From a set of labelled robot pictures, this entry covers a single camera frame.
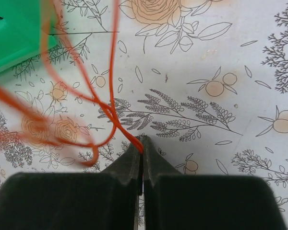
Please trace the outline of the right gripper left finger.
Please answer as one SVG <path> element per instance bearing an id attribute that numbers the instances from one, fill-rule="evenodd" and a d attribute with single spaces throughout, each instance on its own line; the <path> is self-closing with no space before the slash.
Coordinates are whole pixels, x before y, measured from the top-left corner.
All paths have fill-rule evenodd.
<path id="1" fill-rule="evenodd" d="M 142 155 L 131 143 L 102 171 L 110 180 L 106 193 L 108 230 L 137 230 L 139 196 L 142 194 Z"/>

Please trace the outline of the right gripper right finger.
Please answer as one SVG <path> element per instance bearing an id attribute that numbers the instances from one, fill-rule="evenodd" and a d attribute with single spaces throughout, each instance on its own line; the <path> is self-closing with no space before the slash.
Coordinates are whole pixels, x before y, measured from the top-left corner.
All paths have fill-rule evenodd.
<path id="1" fill-rule="evenodd" d="M 166 192 L 168 182 L 164 181 L 181 173 L 165 160 L 148 136 L 142 137 L 143 152 L 143 194 L 145 209 L 145 229 L 164 230 L 166 228 Z"/>

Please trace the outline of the green compartment tray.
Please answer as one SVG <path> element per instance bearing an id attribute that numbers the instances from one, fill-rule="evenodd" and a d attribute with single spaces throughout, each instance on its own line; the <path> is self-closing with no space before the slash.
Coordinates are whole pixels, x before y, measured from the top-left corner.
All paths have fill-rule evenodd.
<path id="1" fill-rule="evenodd" d="M 0 0 L 0 73 L 40 53 L 46 20 L 57 21 L 51 0 Z"/>

